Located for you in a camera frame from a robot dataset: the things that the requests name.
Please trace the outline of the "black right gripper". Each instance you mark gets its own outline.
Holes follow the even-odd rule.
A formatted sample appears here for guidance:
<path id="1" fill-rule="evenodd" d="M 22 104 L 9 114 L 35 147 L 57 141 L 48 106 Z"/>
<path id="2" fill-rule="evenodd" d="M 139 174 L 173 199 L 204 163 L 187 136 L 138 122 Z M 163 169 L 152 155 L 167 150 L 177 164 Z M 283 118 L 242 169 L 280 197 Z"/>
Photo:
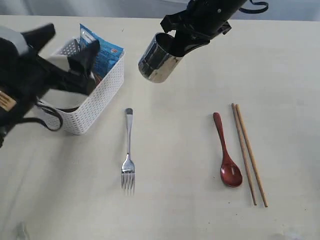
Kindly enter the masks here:
<path id="1" fill-rule="evenodd" d="M 184 57 L 191 51 L 208 45 L 210 38 L 227 34 L 228 20 L 245 0 L 191 0 L 185 10 L 166 15 L 160 22 L 165 33 L 175 31 L 171 55 Z"/>

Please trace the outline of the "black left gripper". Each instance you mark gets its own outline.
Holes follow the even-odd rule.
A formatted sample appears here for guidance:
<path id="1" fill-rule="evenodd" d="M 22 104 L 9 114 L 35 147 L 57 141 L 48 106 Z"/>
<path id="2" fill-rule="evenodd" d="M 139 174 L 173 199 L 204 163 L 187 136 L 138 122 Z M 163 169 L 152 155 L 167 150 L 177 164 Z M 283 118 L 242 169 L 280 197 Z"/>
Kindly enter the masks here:
<path id="1" fill-rule="evenodd" d="M 90 95 L 95 89 L 92 67 L 100 51 L 100 42 L 94 40 L 80 52 L 68 56 L 70 70 L 65 72 L 39 56 L 42 48 L 55 36 L 52 23 L 22 33 L 28 52 L 18 55 L 16 48 L 0 38 L 0 123 L 16 125 L 40 122 L 25 114 L 49 89 Z"/>

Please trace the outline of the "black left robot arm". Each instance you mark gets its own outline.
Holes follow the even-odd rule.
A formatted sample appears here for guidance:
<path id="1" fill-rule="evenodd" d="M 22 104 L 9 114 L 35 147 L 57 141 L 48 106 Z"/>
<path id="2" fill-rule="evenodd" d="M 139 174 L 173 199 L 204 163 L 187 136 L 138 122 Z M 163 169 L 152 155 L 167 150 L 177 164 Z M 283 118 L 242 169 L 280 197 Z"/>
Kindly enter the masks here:
<path id="1" fill-rule="evenodd" d="M 0 140 L 19 124 L 48 125 L 40 118 L 26 117 L 34 107 L 44 109 L 58 118 L 61 115 L 41 98 L 51 89 L 90 95 L 96 83 L 91 76 L 100 43 L 94 40 L 73 54 L 42 58 L 39 53 L 56 35 L 53 23 L 18 32 L 0 28 Z"/>

